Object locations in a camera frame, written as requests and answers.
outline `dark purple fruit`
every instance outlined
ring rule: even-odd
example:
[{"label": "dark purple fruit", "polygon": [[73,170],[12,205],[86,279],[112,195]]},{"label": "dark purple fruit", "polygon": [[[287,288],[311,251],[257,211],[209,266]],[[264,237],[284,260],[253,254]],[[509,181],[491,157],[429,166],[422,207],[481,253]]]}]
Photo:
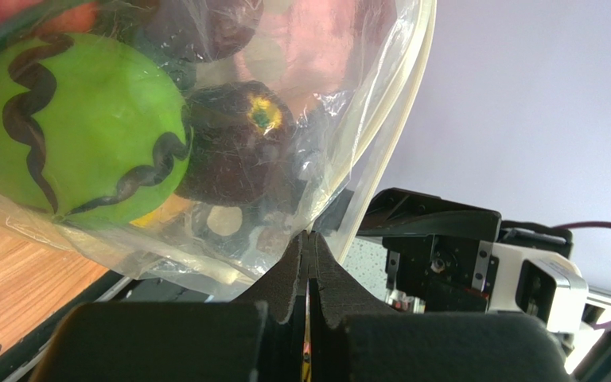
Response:
[{"label": "dark purple fruit", "polygon": [[263,0],[161,0],[144,29],[169,57],[214,61],[244,48],[262,14]]},{"label": "dark purple fruit", "polygon": [[225,84],[188,101],[193,151],[176,194],[212,205],[261,197],[284,163],[294,118],[260,82]]}]

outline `green fruit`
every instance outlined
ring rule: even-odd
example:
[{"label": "green fruit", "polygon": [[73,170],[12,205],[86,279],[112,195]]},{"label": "green fruit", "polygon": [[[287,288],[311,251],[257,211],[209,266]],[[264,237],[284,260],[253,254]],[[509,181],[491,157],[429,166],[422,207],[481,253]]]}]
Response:
[{"label": "green fruit", "polygon": [[131,47],[50,35],[0,54],[0,193],[84,227],[156,209],[192,133],[169,76]]}]

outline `wood grain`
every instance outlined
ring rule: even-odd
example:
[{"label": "wood grain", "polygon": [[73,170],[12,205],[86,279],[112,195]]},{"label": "wood grain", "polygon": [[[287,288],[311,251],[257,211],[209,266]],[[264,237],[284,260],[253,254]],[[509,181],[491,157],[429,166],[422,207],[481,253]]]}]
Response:
[{"label": "wood grain", "polygon": [[106,271],[0,229],[0,355]]}]

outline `speckled floor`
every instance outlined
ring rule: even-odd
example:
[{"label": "speckled floor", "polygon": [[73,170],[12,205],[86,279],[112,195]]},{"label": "speckled floor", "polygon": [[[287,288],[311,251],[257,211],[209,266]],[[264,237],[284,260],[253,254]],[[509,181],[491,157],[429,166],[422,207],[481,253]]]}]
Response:
[{"label": "speckled floor", "polygon": [[343,262],[343,268],[378,299],[386,295],[385,266],[386,249],[359,238],[352,242]]}]

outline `white wall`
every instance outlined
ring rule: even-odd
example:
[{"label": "white wall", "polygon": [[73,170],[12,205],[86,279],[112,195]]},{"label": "white wall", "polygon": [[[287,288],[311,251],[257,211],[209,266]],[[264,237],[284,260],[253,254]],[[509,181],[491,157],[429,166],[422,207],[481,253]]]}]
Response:
[{"label": "white wall", "polygon": [[[611,220],[611,2],[439,1],[388,187],[504,219]],[[611,232],[575,243],[588,282],[611,290]]]}]

